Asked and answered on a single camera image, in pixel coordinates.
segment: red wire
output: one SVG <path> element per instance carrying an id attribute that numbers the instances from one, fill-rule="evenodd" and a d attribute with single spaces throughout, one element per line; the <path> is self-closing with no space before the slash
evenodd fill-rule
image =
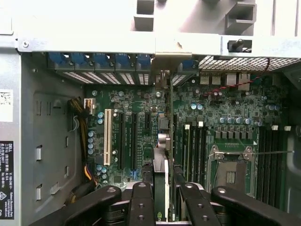
<path id="1" fill-rule="evenodd" d="M 262 77 L 267 72 L 267 70 L 269 68 L 270 59 L 267 58 L 267 60 L 268 60 L 268 62 L 267 62 L 267 65 L 266 65 L 264 71 L 261 74 L 257 75 L 255 78 L 251 79 L 250 81 L 242 82 L 242 83 L 231 85 L 231 86 L 221 86 L 221 87 L 219 87 L 217 89 L 214 89 L 214 90 L 212 90 L 210 92 L 205 93 L 204 96 L 208 96 L 208 95 L 212 94 L 213 92 L 218 92 L 218 91 L 220 91 L 222 89 L 237 87 L 237 86 L 246 85 L 246 84 L 254 82 L 255 80 L 259 79 L 260 77 Z"/>

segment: ram slot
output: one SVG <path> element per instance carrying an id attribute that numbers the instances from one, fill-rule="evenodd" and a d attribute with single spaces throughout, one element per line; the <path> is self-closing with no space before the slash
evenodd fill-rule
<path id="1" fill-rule="evenodd" d="M 132 113 L 131 170 L 137 168 L 138 114 Z"/>
<path id="2" fill-rule="evenodd" d="M 194 129 L 194 155 L 193 155 L 193 176 L 192 182 L 198 182 L 199 176 L 199 166 L 200 166 L 200 158 L 199 158 L 199 151 L 200 151 L 200 128 L 195 127 Z"/>
<path id="3" fill-rule="evenodd" d="M 125 143 L 126 143 L 126 120 L 125 120 L 125 114 L 120 114 L 120 122 L 119 122 L 119 143 L 120 148 L 118 152 L 118 169 L 123 170 L 124 169 L 124 160 L 125 160 Z"/>
<path id="4" fill-rule="evenodd" d="M 283 142 L 284 140 L 287 140 L 287 132 L 279 131 L 278 136 L 278 145 L 276 151 L 283 151 Z M 281 197 L 281 180 L 282 180 L 282 161 L 283 161 L 283 155 L 282 153 L 274 154 L 276 155 L 276 183 L 275 183 L 275 203 L 274 207 L 280 209 L 280 197 Z"/>
<path id="5" fill-rule="evenodd" d="M 270 165 L 271 165 L 271 148 L 272 148 L 272 131 L 266 130 L 266 145 L 264 149 L 264 170 L 263 170 L 263 194 L 262 194 L 262 202 L 269 203 L 269 191 L 270 191 Z"/>
<path id="6" fill-rule="evenodd" d="M 198 175 L 198 182 L 201 185 L 205 184 L 205 175 L 206 175 L 206 138 L 207 138 L 207 127 L 202 127 L 200 130 L 200 141 L 199 141 L 199 146 L 200 146 L 200 154 L 199 154 L 199 159 L 200 159 L 200 165 L 199 165 L 199 175 Z"/>
<path id="7" fill-rule="evenodd" d="M 271 152 L 277 151 L 278 146 L 278 130 L 272 131 L 272 143 L 271 143 Z M 275 192 L 276 192 L 276 166 L 277 166 L 277 155 L 271 154 L 270 155 L 270 177 L 269 177 L 269 202 L 268 204 L 271 206 L 275 205 Z"/>
<path id="8" fill-rule="evenodd" d="M 257 189 L 256 189 L 256 199 L 262 201 L 263 194 L 263 170 L 264 170 L 264 152 L 265 148 L 265 128 L 260 127 L 259 129 L 259 144 L 258 144 L 258 165 L 257 165 Z"/>
<path id="9" fill-rule="evenodd" d="M 112 110 L 104 110 L 104 145 L 103 145 L 103 164 L 110 166 L 111 164 L 111 140 L 112 140 Z"/>
<path id="10" fill-rule="evenodd" d="M 184 125 L 183 131 L 183 147 L 182 147 L 182 166 L 183 166 L 183 174 L 186 181 L 189 181 L 189 156 L 190 156 L 190 125 Z"/>

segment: silver metal panel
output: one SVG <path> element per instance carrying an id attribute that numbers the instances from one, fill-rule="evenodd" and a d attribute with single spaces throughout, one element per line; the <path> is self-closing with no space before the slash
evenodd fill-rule
<path id="1" fill-rule="evenodd" d="M 70 190 L 80 183 L 82 171 L 79 167 L 79 135 L 77 132 L 68 132 L 64 107 L 67 99 L 83 97 L 83 90 L 79 84 L 62 80 L 31 61 L 30 55 L 22 56 L 22 62 L 19 63 L 22 65 L 19 70 L 22 73 L 19 76 L 22 92 L 16 94 L 16 97 L 21 97 L 21 109 L 18 109 L 16 117 L 21 118 L 22 122 L 19 125 L 22 164 L 16 163 L 22 166 L 19 190 L 22 203 L 16 210 L 22 210 L 22 225 L 28 225 L 61 208 Z M 43 145 L 42 160 L 36 161 L 36 147 L 39 145 Z M 69 177 L 65 176 L 66 166 L 69 167 Z M 41 200 L 36 201 L 36 189 L 40 184 Z"/>
<path id="2" fill-rule="evenodd" d="M 13 122 L 0 121 L 0 140 L 14 141 L 15 219 L 0 225 L 21 225 L 21 57 L 13 49 L 0 51 L 0 89 L 13 90 Z"/>

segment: white label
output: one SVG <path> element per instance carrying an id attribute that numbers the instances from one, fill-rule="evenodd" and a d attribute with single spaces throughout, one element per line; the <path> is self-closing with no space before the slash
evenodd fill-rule
<path id="1" fill-rule="evenodd" d="M 0 121 L 13 121 L 13 90 L 0 89 Z"/>

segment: green circuit board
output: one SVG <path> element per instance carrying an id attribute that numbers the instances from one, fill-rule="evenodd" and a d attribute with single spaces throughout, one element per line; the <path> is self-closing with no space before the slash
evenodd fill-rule
<path id="1" fill-rule="evenodd" d="M 200 77 L 193 77 L 174 88 L 174 161 L 183 166 L 187 181 L 200 183 L 207 191 L 229 185 L 256 197 L 257 177 L 263 177 L 265 170 L 262 174 L 258 171 L 259 155 L 242 156 L 245 151 L 262 151 L 261 129 L 270 131 L 277 125 L 277 130 L 284 130 L 288 86 L 273 86 L 266 78 L 247 90 L 228 88 L 203 95 L 217 87 L 220 85 L 202 84 Z M 88 161 L 100 185 L 125 188 L 128 182 L 141 180 L 141 167 L 152 163 L 152 150 L 158 143 L 164 91 L 99 85 L 88 86 L 86 98 L 95 99 L 95 114 L 88 119 L 89 131 L 95 132 Z M 110 165 L 103 162 L 105 118 L 99 114 L 105 109 L 112 114 Z M 228 154 L 217 159 L 214 148 Z"/>

